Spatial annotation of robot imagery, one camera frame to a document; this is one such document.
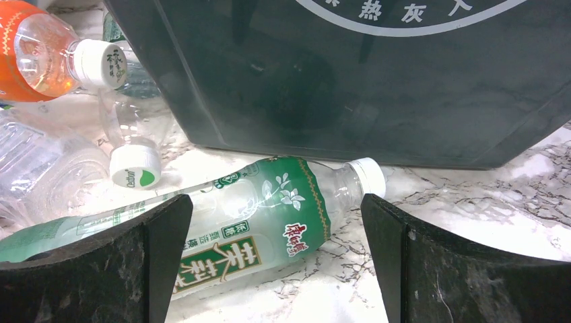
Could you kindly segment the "green label tea bottle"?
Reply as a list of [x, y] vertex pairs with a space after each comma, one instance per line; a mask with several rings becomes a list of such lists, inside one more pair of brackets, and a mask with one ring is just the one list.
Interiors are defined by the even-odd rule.
[[384, 174], [369, 157], [338, 169], [270, 157], [185, 188], [193, 215], [172, 298], [300, 260], [328, 241], [366, 194], [385, 192]]

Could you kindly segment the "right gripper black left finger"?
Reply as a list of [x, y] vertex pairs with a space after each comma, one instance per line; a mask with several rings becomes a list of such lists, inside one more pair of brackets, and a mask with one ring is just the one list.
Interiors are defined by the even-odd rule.
[[2, 322], [163, 322], [193, 203], [142, 215], [23, 262], [1, 263]]

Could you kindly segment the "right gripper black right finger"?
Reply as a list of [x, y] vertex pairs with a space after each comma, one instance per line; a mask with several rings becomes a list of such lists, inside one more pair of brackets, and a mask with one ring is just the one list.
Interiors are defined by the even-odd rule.
[[570, 263], [479, 244], [374, 194], [362, 221], [389, 322], [569, 322]]

